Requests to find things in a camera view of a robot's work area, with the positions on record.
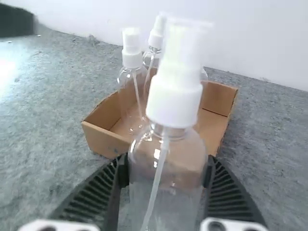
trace gray carpet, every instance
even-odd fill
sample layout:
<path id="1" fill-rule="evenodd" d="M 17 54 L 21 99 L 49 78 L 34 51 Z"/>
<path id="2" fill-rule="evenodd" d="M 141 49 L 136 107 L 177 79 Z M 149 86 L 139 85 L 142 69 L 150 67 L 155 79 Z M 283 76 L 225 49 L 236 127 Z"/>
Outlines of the gray carpet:
<path id="1" fill-rule="evenodd" d="M 89 150 L 80 122 L 116 89 L 121 47 L 40 33 L 0 42 L 0 59 L 18 69 L 0 80 L 3 231 L 46 217 L 106 161 Z M 211 80 L 240 88 L 219 157 L 251 193 L 270 230 L 307 230 L 308 92 L 206 70 Z"/>

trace bottle cap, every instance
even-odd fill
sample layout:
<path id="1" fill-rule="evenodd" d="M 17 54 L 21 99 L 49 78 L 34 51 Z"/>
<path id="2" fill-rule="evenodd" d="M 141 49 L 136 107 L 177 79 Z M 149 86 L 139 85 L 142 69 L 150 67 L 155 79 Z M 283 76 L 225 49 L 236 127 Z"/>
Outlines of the bottle cap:
<path id="1" fill-rule="evenodd" d="M 125 28 L 122 31 L 123 50 L 122 61 L 123 66 L 133 69 L 142 66 L 142 53 L 140 44 L 140 30 L 134 27 Z"/>
<path id="2" fill-rule="evenodd" d="M 167 15 L 164 13 L 160 13 L 156 17 L 153 29 L 150 32 L 150 37 L 148 40 L 149 46 L 154 47 L 156 49 L 162 48 L 166 21 L 167 21 Z"/>
<path id="3" fill-rule="evenodd" d="M 203 34 L 199 27 L 168 20 L 165 52 L 150 85 L 146 115 L 160 125 L 188 128 L 197 122 Z"/>

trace bottle neck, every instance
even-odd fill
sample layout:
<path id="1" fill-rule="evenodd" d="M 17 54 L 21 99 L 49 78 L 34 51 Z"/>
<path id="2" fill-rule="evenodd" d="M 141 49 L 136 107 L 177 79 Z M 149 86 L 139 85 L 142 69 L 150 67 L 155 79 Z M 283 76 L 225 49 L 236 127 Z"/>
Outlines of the bottle neck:
<path id="1" fill-rule="evenodd" d="M 161 49 L 157 49 L 155 47 L 152 47 L 152 46 L 149 46 L 149 49 L 148 49 L 150 52 L 152 53 L 160 53 L 161 52 Z"/>
<path id="2" fill-rule="evenodd" d="M 138 71 L 138 70 L 140 70 L 140 69 L 141 69 L 141 67 L 137 67 L 137 68 L 128 68 L 128 67 L 125 67 L 125 66 L 124 66 L 122 70 L 129 72 L 129 71 Z"/>
<path id="3" fill-rule="evenodd" d="M 185 137 L 187 133 L 187 128 L 170 128 L 159 125 L 153 121 L 150 121 L 151 131 L 158 137 L 162 138 L 167 134 L 170 139 L 180 140 Z"/>

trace cardboard tray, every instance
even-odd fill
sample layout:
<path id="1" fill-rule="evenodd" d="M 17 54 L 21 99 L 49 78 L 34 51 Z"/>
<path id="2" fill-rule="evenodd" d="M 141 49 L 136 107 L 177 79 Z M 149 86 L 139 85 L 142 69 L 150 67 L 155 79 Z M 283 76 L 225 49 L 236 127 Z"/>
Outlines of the cardboard tray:
<path id="1" fill-rule="evenodd" d="M 199 134 L 207 152 L 216 156 L 228 126 L 237 88 L 216 82 L 204 83 L 199 110 Z M 90 149 L 107 158 L 128 151 L 133 136 L 121 120 L 118 93 L 114 92 L 81 122 Z"/>

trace spray bottle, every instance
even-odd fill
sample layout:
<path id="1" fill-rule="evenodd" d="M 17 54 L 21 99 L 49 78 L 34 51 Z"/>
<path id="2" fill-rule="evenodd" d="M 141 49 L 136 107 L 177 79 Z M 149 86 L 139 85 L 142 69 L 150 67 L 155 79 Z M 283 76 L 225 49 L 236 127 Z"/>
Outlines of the spray bottle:
<path id="1" fill-rule="evenodd" d="M 151 79 L 154 75 L 156 75 L 159 61 L 161 59 L 161 49 L 164 39 L 166 21 L 167 16 L 164 13 L 160 13 L 156 17 L 148 40 L 148 50 L 143 54 L 143 66 L 148 70 L 143 88 L 146 100 L 149 93 Z"/>
<path id="2" fill-rule="evenodd" d="M 135 135 L 146 123 L 143 86 L 147 70 L 142 66 L 140 31 L 130 27 L 124 29 L 122 35 L 123 67 L 117 78 L 118 96 L 122 121 L 128 133 Z"/>
<path id="3" fill-rule="evenodd" d="M 167 23 L 165 53 L 146 107 L 150 124 L 128 152 L 133 231 L 194 229 L 208 160 L 192 128 L 203 90 L 201 43 L 193 27 L 176 19 Z"/>

